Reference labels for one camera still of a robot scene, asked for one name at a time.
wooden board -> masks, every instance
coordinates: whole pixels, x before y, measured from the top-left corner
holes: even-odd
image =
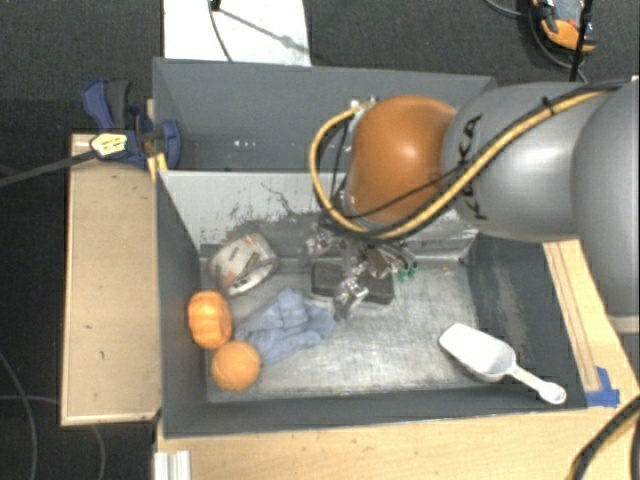
[[[72,137],[72,153],[90,138]],[[160,407],[152,188],[117,162],[71,169],[62,425],[148,420]]]

blue towel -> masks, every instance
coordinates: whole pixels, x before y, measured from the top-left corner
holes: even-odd
[[[331,313],[285,288],[238,326],[235,337],[256,347],[262,364],[269,366],[317,345],[334,326]]]

plastic scoop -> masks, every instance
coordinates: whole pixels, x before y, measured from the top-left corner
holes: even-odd
[[[463,324],[453,324],[438,340],[440,345],[469,371],[487,382],[498,382],[510,375],[550,404],[560,405],[567,392],[555,382],[544,381],[516,363],[515,351],[504,341]]]

black floor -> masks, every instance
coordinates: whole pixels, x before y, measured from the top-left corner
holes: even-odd
[[[515,5],[515,0],[499,0]],[[526,23],[481,0],[304,0],[315,64],[471,73],[500,83],[564,80],[535,49]],[[640,0],[596,0],[594,81],[638,73]],[[150,96],[162,54],[162,0],[0,0],[0,166],[27,169],[65,156],[73,129],[92,123],[80,91],[98,78],[133,81]],[[30,395],[58,398],[65,263],[65,175],[0,189],[0,351]],[[15,395],[0,371],[0,397]],[[92,479],[90,431],[62,431],[34,402],[37,478]],[[0,402],[0,478],[29,478],[24,408]],[[150,477],[149,424],[102,426],[106,479]]]

orange ball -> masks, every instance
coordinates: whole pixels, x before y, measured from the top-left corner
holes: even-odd
[[[227,301],[218,292],[201,291],[193,295],[187,307],[193,341],[207,349],[226,343],[233,330]]]
[[[220,347],[211,360],[211,375],[226,391],[243,391],[258,378],[260,355],[246,341],[230,341]]]

